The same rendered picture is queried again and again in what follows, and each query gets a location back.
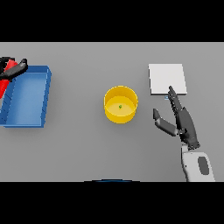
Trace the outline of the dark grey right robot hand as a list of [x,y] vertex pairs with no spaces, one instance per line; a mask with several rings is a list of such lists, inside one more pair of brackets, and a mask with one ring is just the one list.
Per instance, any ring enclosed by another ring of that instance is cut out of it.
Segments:
[[183,107],[179,97],[172,86],[169,86],[168,99],[176,120],[176,124],[167,122],[158,112],[153,109],[153,119],[155,125],[166,134],[175,137],[179,136],[182,143],[187,145],[188,150],[195,150],[200,147],[196,129],[190,113]]

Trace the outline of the red beaker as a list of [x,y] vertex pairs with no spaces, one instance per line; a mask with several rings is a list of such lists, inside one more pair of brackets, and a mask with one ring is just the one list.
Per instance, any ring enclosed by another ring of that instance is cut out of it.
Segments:
[[[5,67],[5,71],[9,70],[10,68],[16,66],[18,63],[13,60],[13,59],[10,59],[7,64],[6,64],[6,67]],[[4,95],[4,92],[5,92],[5,89],[8,87],[9,85],[9,80],[6,80],[6,79],[3,79],[3,80],[0,80],[0,99],[3,97]]]

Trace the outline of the yellow bowl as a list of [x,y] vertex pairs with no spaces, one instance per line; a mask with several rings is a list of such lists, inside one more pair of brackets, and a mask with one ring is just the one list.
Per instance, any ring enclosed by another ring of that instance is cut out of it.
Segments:
[[137,112],[138,97],[135,91],[126,86],[114,86],[103,98],[105,116],[116,124],[125,124]]

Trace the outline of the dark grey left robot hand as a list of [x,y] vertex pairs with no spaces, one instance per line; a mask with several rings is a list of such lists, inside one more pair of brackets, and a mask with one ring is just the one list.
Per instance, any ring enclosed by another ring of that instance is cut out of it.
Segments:
[[0,57],[0,80],[6,79],[11,81],[13,78],[23,74],[28,69],[27,59],[22,59],[16,66],[5,71],[6,64],[9,60],[15,60],[12,57]]

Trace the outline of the blue tray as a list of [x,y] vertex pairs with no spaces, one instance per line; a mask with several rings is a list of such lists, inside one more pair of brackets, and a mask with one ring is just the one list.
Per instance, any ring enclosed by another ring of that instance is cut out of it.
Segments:
[[49,66],[29,66],[6,88],[0,108],[0,126],[43,128],[52,73]]

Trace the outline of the pale square measuring scale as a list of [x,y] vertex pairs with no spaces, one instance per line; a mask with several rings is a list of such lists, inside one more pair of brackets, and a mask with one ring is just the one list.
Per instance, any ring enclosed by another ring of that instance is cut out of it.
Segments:
[[186,95],[186,80],[182,64],[149,64],[150,93],[167,95],[172,86],[178,95]]

